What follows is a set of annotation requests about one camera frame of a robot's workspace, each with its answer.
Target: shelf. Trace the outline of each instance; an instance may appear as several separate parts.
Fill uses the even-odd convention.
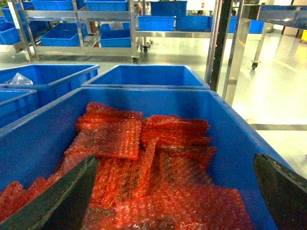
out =
[[[183,31],[136,31],[136,37],[178,37],[178,38],[210,38],[210,32],[183,32]],[[228,34],[227,39],[232,39],[234,34]],[[249,34],[249,39],[260,40],[261,34]]]
[[[14,45],[0,45],[0,53],[19,53],[25,49],[24,42],[19,42]]]
[[[102,47],[85,47],[82,49],[76,47],[63,46],[36,46],[39,55],[65,55],[65,56],[128,56],[131,57],[132,48],[102,48]]]
[[[307,29],[307,6],[245,5],[244,18]]]
[[[74,11],[24,11],[25,17],[30,21],[68,21],[75,22]],[[87,21],[129,21],[129,11],[87,11],[82,8],[78,17]]]

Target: plastic bag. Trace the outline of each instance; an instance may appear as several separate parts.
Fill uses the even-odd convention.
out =
[[[15,77],[9,83],[10,85],[33,85],[33,81],[21,75],[20,73],[16,73]]]
[[[123,30],[124,26],[121,22],[112,22],[109,24],[111,30]]]

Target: gray epoxy floor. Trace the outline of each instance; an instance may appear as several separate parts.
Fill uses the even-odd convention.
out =
[[[140,64],[188,65],[204,77],[209,39],[153,38]],[[237,84],[233,108],[248,122],[259,124],[307,124],[307,44],[298,39],[267,34],[261,63],[251,70],[257,40],[248,39]],[[224,53],[222,93],[231,40]],[[99,64],[99,73],[119,64],[131,64],[129,57],[41,56],[45,64]],[[23,54],[0,55],[0,68],[27,64]],[[307,178],[307,131],[258,131],[258,133],[303,177]]]

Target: blue plastic bin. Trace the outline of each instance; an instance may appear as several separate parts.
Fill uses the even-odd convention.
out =
[[[4,16],[0,16],[0,23],[4,23],[5,22],[5,17]]]
[[[130,23],[122,23],[125,30],[130,29]],[[111,31],[111,27],[109,23],[102,24],[100,26],[99,32],[102,33],[102,31]]]
[[[176,29],[188,31],[208,30],[208,16],[181,16],[176,17]]]
[[[228,32],[234,33],[236,28],[236,16],[231,16]]]
[[[30,22],[30,28],[34,38],[38,37],[42,31],[49,28],[47,22]],[[24,25],[25,35],[30,41],[29,33]],[[13,45],[20,42],[20,37],[14,23],[0,23],[0,44]]]
[[[173,31],[175,17],[140,16],[140,31]]]
[[[255,20],[250,21],[249,34],[261,34],[264,27],[264,22]]]
[[[210,90],[190,67],[170,65],[118,65],[82,86]]]
[[[37,90],[39,106],[67,94],[97,76],[99,65],[27,65],[0,70],[0,88]],[[9,85],[16,73],[33,81],[33,85]]]
[[[73,11],[72,0],[32,0],[37,11]],[[77,0],[77,8],[85,6],[84,0]]]
[[[20,42],[14,23],[0,23],[0,44],[13,45]]]
[[[77,23],[59,23],[51,30],[73,30],[78,31]],[[82,23],[82,35],[83,37],[88,36],[86,24]]]
[[[38,109],[36,90],[0,89],[0,128]]]
[[[128,0],[85,0],[89,11],[127,11]]]
[[[130,30],[102,31],[101,47],[131,47]]]
[[[31,2],[26,2],[26,1],[25,1],[25,2],[23,2],[23,5],[24,5],[24,9],[25,9],[25,10],[33,9],[33,4],[32,4]],[[20,15],[20,19],[21,19],[22,22],[24,22],[24,16],[23,16],[23,14],[21,13],[21,9],[20,9],[19,3],[17,3],[16,6],[17,6],[17,8],[18,8],[18,13],[19,13],[19,15]],[[4,14],[5,18],[6,18],[6,21],[12,23],[12,22],[13,22],[13,18],[12,18],[12,14],[11,14],[11,12],[10,12],[9,7],[8,7],[8,6],[2,7],[1,10],[2,10],[2,12],[3,12],[3,14]]]
[[[208,30],[211,31],[213,16],[208,16]]]
[[[152,16],[185,16],[188,1],[151,1]]]
[[[253,158],[265,153],[289,165],[208,90],[76,89],[0,130],[0,191],[14,180],[28,188],[37,177],[50,176],[77,135],[75,123],[89,102],[142,111],[146,117],[173,114],[207,119],[211,125],[207,135],[217,147],[209,175],[218,186],[238,189],[256,230],[276,230],[256,182]]]
[[[40,36],[43,46],[80,46],[78,31],[50,30]]]

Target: wheel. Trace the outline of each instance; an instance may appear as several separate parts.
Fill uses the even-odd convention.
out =
[[[251,65],[251,69],[252,70],[255,70],[255,68],[257,68],[258,67],[258,63],[253,63],[252,65]]]
[[[137,65],[139,63],[139,59],[137,57],[133,58],[133,64]]]

